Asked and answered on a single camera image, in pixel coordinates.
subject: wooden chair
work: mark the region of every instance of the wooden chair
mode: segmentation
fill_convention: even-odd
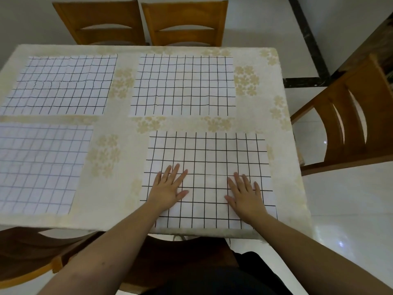
[[[350,92],[366,118],[366,141]],[[312,108],[325,126],[327,149],[323,162],[300,168],[303,176],[393,160],[393,93],[374,55],[294,113],[292,124]]]
[[[146,45],[137,0],[125,2],[53,2],[52,4],[77,44],[126,41],[136,45]],[[103,24],[117,24],[130,28],[84,29]]]
[[[55,258],[57,262],[53,272],[58,272],[75,254],[75,251],[70,251]],[[166,241],[147,236],[120,290],[142,293],[188,271],[212,266],[238,267],[224,238]]]
[[[221,46],[228,1],[188,3],[142,3],[152,45],[202,42]],[[211,29],[166,30],[180,25]]]
[[[96,239],[92,233],[79,238],[56,239],[39,234],[46,228],[15,227],[0,231],[0,289],[25,283],[52,269],[52,259]]]

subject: person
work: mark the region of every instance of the person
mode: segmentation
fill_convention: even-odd
[[[179,164],[171,174],[171,166],[158,173],[146,203],[76,255],[38,294],[115,294],[156,219],[188,193],[177,192],[187,174],[185,170],[176,179],[178,170]],[[370,273],[270,216],[258,184],[253,189],[245,175],[234,177],[236,183],[228,178],[234,194],[225,196],[228,204],[275,249],[309,294],[393,294]],[[178,277],[145,294],[291,294],[255,256],[251,263],[246,261],[245,271],[240,259],[239,268],[207,269],[192,279]]]

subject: person's left arm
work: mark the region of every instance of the person's left arm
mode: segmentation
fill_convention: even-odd
[[[177,164],[158,173],[145,204],[76,255],[38,295],[115,294],[159,215],[188,193],[177,193],[187,174],[175,180]]]

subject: person's left hand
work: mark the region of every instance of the person's left hand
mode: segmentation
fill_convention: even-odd
[[[177,188],[183,182],[188,171],[185,170],[180,177],[175,180],[179,167],[180,165],[176,164],[172,173],[169,174],[171,166],[168,166],[162,178],[162,173],[159,172],[154,179],[153,187],[150,190],[146,203],[153,205],[160,213],[171,208],[177,201],[180,201],[189,193],[188,190],[182,190],[177,193]]]

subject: grid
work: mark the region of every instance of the grid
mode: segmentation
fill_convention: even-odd
[[[130,116],[235,116],[232,57],[143,54]]]
[[[102,115],[117,54],[29,57],[0,115]]]
[[[141,204],[147,200],[156,174],[176,163],[179,172],[188,169],[180,187],[190,192],[165,211],[155,227],[251,229],[224,198],[233,196],[227,177],[233,179],[234,172],[259,184],[268,213],[277,218],[266,141],[261,134],[151,132]]]
[[[0,212],[68,214],[92,126],[0,123]]]

